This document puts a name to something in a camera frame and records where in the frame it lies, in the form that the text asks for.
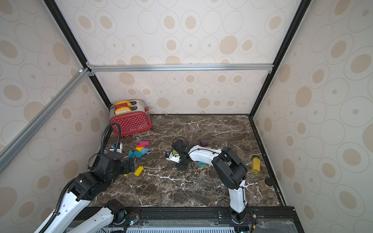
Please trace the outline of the red polka dot toy toaster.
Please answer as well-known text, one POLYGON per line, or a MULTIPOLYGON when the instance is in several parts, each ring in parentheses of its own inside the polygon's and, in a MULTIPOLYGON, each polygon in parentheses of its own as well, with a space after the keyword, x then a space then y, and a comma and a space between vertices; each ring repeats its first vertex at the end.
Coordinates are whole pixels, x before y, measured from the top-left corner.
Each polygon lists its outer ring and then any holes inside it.
POLYGON ((129 136, 150 130, 153 127, 149 109, 141 100, 136 101, 137 104, 131 106, 130 113, 115 115, 114 104, 110 107, 110 123, 117 123, 120 126, 120 136, 129 136))

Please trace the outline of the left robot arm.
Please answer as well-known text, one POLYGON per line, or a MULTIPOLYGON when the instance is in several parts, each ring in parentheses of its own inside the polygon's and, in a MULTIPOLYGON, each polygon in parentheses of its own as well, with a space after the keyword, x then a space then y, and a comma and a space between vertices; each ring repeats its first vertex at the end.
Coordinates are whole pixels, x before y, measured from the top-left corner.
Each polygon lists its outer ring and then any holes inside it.
MULTIPOLYGON (((62 233, 78 214, 85 209, 98 194, 106 191, 117 178, 135 172, 135 159, 124 158, 116 151, 101 153, 95 166, 88 172, 78 175, 62 189, 53 212, 38 227, 38 233, 62 233)), ((95 232, 110 223, 123 223, 126 211, 116 200, 111 200, 98 213, 80 224, 76 232, 95 232)))

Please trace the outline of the purple triangular block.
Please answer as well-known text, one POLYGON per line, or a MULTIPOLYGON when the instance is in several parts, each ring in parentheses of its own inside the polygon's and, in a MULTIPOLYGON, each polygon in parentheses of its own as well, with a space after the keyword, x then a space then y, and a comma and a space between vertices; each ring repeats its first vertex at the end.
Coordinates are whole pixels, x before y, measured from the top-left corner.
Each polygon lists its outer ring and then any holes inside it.
POLYGON ((200 146, 201 146, 201 147, 207 147, 207 146, 208 146, 208 143, 207 143, 207 142, 204 142, 204 141, 200 141, 200 146))

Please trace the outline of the black corner frame post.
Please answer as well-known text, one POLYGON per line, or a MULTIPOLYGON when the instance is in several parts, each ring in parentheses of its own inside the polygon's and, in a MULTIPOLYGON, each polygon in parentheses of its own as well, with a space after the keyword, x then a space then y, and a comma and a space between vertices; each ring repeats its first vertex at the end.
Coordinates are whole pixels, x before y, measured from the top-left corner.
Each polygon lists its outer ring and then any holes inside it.
POLYGON ((62 12, 60 11, 58 4, 52 0, 44 0, 43 3, 46 5, 47 9, 51 13, 52 18, 56 22, 57 26, 59 27, 60 31, 62 32, 64 38, 66 39, 67 43, 71 47, 75 57, 77 58, 81 66, 84 69, 88 68, 88 71, 89 71, 88 77, 90 78, 91 83, 93 84, 96 92, 99 94, 101 101, 104 103, 106 108, 109 109, 111 102, 106 92, 104 91, 101 83, 99 82, 96 74, 87 65, 88 59, 86 58, 86 55, 82 50, 82 47, 78 43, 70 26, 68 25, 62 12))
POLYGON ((252 110, 249 114, 250 116, 250 119, 253 119, 260 104, 262 103, 263 101, 263 98, 277 72, 277 70, 279 69, 280 65, 281 65, 281 62, 283 61, 284 59, 284 56, 309 8, 311 4, 311 0, 302 0, 300 1, 300 4, 298 6, 298 9, 297 11, 295 12, 295 15, 294 15, 294 18, 293 20, 291 21, 291 24, 287 30, 287 33, 284 37, 284 40, 283 42, 281 43, 281 46, 279 48, 279 51, 274 59, 274 62, 273 62, 273 68, 272 70, 268 73, 266 79, 265 79, 265 82, 258 94, 258 97, 256 98, 255 102, 254 102, 254 105, 252 107, 252 110))

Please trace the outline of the toy bread slice front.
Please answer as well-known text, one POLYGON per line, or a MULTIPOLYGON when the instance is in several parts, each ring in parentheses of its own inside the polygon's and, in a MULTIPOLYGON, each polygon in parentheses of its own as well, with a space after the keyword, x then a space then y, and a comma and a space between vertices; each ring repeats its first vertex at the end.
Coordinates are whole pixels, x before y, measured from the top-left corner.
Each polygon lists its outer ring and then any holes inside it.
POLYGON ((128 106, 121 107, 121 108, 118 108, 118 109, 115 110, 115 115, 126 114, 126 113, 130 113, 131 111, 132 111, 132 109, 128 106))

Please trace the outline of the light blue triangular block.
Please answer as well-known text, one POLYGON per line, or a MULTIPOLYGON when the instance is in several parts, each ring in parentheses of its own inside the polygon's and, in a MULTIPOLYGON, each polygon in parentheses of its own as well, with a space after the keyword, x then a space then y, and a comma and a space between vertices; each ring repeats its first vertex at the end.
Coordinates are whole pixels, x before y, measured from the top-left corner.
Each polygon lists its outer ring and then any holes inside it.
POLYGON ((146 154, 148 151, 149 151, 149 149, 147 149, 147 148, 143 148, 143 149, 141 150, 141 154, 144 155, 144 154, 146 154))

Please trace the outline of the yellow toy bottle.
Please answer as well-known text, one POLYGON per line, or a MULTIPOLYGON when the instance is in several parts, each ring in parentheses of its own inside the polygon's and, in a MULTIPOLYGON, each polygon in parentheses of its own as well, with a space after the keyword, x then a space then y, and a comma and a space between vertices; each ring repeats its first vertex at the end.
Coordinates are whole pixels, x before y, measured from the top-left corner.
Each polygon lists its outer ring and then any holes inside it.
POLYGON ((253 172, 253 173, 259 173, 260 172, 260 158, 259 158, 258 155, 254 155, 252 157, 251 172, 253 172))

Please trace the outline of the silver aluminium rail back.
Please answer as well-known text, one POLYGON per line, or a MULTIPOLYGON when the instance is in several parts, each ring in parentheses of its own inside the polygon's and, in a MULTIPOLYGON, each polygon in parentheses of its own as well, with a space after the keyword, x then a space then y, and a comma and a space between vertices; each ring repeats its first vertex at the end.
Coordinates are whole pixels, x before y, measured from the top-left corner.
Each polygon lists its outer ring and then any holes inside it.
POLYGON ((93 72, 176 72, 176 71, 235 71, 272 70, 273 64, 186 64, 186 65, 91 65, 93 72))

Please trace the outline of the silver aluminium rail left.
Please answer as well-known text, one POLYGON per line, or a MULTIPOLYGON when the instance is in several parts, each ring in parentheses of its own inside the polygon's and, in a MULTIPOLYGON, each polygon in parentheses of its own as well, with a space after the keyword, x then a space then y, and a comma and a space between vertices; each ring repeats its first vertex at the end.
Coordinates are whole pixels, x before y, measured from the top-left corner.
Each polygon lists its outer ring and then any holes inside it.
POLYGON ((35 136, 40 128, 55 113, 73 90, 88 76, 89 68, 81 70, 61 89, 54 98, 26 125, 26 127, 5 147, 1 153, 1 172, 3 172, 35 136))

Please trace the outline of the toy bread slice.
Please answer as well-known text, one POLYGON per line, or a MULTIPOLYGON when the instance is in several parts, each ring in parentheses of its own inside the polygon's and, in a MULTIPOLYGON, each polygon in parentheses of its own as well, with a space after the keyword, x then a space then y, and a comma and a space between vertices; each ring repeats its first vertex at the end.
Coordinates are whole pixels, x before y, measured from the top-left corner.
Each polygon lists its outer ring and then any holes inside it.
POLYGON ((115 115, 126 114, 126 113, 130 113, 131 111, 132 111, 132 109, 128 106, 121 107, 121 108, 118 108, 118 109, 115 110, 115 115))
POLYGON ((121 102, 117 102, 116 104, 114 104, 114 108, 119 109, 119 108, 122 108, 122 107, 131 107, 131 106, 134 106, 136 104, 137 104, 136 101, 121 101, 121 102))

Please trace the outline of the magenta rectangular block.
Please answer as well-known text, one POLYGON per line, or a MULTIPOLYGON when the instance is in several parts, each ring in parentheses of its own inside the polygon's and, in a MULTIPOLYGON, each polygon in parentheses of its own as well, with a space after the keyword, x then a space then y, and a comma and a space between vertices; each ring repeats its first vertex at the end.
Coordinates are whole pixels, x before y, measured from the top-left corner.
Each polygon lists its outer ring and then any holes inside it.
POLYGON ((140 145, 148 146, 148 145, 149 145, 149 142, 148 142, 148 141, 142 141, 142 142, 140 142, 140 145))

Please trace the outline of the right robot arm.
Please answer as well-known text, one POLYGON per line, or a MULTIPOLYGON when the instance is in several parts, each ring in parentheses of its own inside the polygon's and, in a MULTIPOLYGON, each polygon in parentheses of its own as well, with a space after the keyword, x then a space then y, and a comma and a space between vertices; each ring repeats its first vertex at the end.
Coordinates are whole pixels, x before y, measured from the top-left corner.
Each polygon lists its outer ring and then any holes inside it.
POLYGON ((214 150, 199 145, 187 145, 176 139, 172 142, 172 150, 165 153, 165 158, 175 162, 178 170, 187 170, 192 162, 213 166, 221 182, 228 188, 232 220, 239 224, 244 222, 248 212, 245 195, 248 168, 231 148, 214 150))

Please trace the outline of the silver aluminium rail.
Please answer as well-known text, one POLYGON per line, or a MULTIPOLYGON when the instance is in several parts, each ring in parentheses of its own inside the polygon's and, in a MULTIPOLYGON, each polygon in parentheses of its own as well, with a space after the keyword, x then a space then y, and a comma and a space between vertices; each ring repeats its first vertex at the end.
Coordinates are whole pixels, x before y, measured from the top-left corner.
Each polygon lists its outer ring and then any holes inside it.
POLYGON ((93 72, 176 72, 176 71, 235 71, 272 70, 273 64, 186 64, 186 65, 91 65, 93 72))
POLYGON ((81 70, 61 89, 54 98, 26 125, 26 127, 5 147, 1 153, 1 172, 3 172, 35 136, 40 128, 55 113, 73 90, 88 76, 89 68, 81 70))

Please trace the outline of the black corner frame post left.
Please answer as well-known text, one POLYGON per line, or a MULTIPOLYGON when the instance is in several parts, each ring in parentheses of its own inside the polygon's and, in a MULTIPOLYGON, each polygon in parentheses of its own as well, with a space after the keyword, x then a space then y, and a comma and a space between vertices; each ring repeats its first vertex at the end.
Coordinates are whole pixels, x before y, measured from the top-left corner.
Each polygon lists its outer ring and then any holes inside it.
POLYGON ((88 71, 89 71, 88 77, 90 78, 91 83, 93 84, 96 92, 99 94, 101 101, 104 103, 106 108, 109 109, 111 102, 106 92, 104 91, 101 83, 99 82, 96 74, 87 65, 88 59, 86 58, 86 55, 82 50, 82 47, 78 43, 70 26, 68 25, 62 12, 60 11, 58 4, 52 0, 44 0, 43 3, 46 5, 47 9, 51 13, 52 18, 56 22, 57 26, 59 27, 60 31, 62 32, 64 38, 66 39, 67 43, 71 47, 75 57, 77 58, 81 66, 84 69, 88 68, 88 71))

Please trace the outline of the black lid wooden jar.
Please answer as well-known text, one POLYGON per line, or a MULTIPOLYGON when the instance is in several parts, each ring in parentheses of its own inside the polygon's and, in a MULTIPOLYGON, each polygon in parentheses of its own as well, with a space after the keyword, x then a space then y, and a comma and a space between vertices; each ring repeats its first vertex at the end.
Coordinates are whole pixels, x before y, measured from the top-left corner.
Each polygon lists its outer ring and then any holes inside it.
POLYGON ((271 177, 267 177, 267 178, 265 178, 264 180, 262 180, 262 181, 258 184, 258 187, 259 187, 259 190, 260 190, 260 191, 264 191, 264 190, 268 189, 269 187, 274 186, 274 184, 275 184, 274 179, 271 178, 271 177))

